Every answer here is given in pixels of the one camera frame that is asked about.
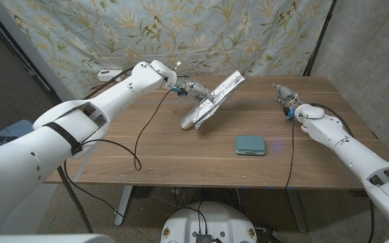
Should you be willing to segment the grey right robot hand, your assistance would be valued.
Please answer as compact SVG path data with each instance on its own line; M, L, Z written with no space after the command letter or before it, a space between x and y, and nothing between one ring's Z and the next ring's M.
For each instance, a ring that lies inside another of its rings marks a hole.
M302 104L302 101L299 99L299 95L295 91L289 89L289 87L276 83L273 83L272 86L277 91L274 98L275 101L279 102L283 106L295 111L295 109Z

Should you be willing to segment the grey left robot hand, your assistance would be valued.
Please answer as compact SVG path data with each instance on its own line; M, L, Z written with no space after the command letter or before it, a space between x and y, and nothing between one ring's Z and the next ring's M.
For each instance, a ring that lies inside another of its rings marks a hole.
M200 81L192 80L188 76L178 76L172 90L179 97L187 97L197 102L204 99L213 100L211 91Z

